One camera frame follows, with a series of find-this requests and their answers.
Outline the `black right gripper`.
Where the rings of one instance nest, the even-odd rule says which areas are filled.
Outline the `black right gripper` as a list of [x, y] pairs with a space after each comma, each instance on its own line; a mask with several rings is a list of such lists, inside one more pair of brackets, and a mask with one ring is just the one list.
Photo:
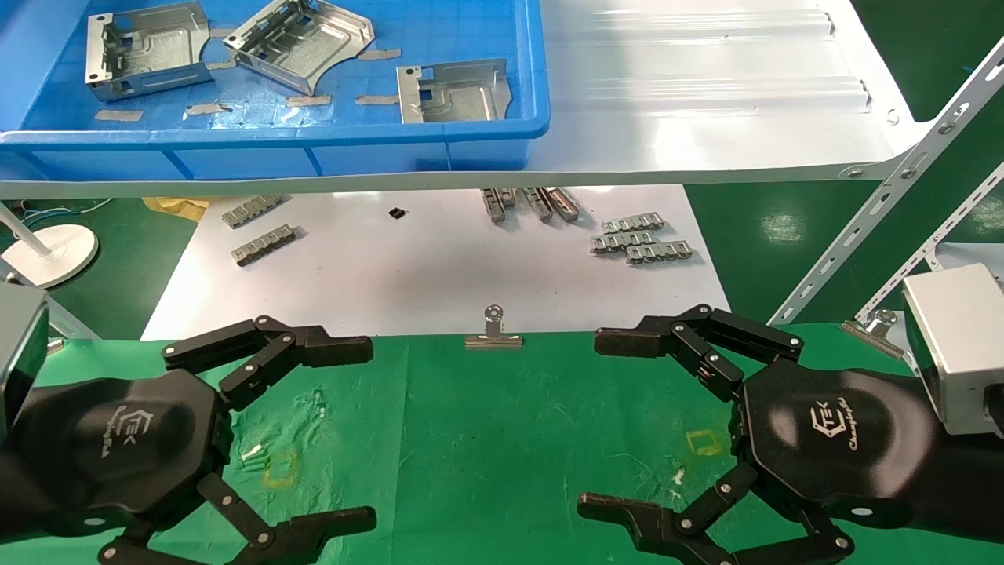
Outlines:
[[[740, 457], [749, 465], [736, 465], [681, 512], [587, 491], [578, 515], [616, 523], [635, 550], [682, 564], [838, 564], [856, 544], [828, 517], [868, 528], [910, 525], [915, 481], [942, 433], [924, 387], [874, 370], [775, 363], [799, 361], [802, 348], [800, 337], [707, 304], [596, 330], [599, 355], [671, 357], [718, 400], [741, 396]], [[742, 386], [744, 373], [720, 349], [768, 366]], [[735, 553], [717, 544], [710, 526], [753, 489], [806, 536]]]

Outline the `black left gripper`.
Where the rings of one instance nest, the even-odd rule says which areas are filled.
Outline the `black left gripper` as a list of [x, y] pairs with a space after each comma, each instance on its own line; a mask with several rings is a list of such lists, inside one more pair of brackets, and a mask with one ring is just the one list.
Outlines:
[[[246, 540], [230, 564], [315, 564], [333, 538], [376, 529], [370, 505], [269, 526], [219, 476], [233, 440], [226, 407], [246, 409], [299, 366], [373, 361], [370, 337], [331, 337], [319, 325], [258, 317], [168, 344], [162, 358], [172, 371], [155, 378], [98, 378], [28, 393], [23, 539], [128, 526], [100, 550], [100, 564], [195, 564], [148, 542], [205, 500]], [[242, 365], [219, 383], [221, 398], [194, 375], [236, 361]]]

